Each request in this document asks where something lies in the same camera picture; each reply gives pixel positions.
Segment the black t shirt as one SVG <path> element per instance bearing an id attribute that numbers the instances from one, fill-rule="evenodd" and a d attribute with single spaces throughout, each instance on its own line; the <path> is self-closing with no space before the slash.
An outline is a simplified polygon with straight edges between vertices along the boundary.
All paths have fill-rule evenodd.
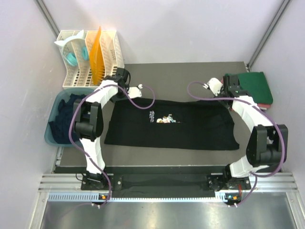
<path id="1" fill-rule="evenodd" d="M 237 150 L 234 121 L 218 101 L 174 102 L 147 98 L 117 101 L 105 144 Z"/>

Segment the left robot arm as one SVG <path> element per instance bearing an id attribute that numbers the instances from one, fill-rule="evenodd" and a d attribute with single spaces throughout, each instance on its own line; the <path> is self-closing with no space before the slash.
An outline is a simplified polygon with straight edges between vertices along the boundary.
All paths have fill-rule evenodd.
<path id="1" fill-rule="evenodd" d="M 109 102 L 126 99 L 131 76 L 129 71 L 118 68 L 112 76 L 106 76 L 101 85 L 83 100 L 76 100 L 73 105 L 72 131 L 79 138 L 86 152 L 87 167 L 83 174 L 83 190 L 91 186 L 95 190 L 103 189 L 108 178 L 102 173 L 105 162 L 102 158 L 100 137 L 103 132 L 102 108 Z"/>

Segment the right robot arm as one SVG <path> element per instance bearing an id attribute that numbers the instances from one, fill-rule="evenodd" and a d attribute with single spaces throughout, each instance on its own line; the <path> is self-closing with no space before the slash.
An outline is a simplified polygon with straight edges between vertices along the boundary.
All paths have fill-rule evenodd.
<path id="1" fill-rule="evenodd" d="M 237 75 L 226 75 L 222 80 L 212 78 L 208 85 L 214 96 L 235 111 L 251 132 L 245 156 L 225 167 L 223 185 L 232 189 L 261 169 L 271 166 L 281 169 L 287 158 L 287 126 L 276 124 L 260 110 L 254 98 L 240 85 Z"/>

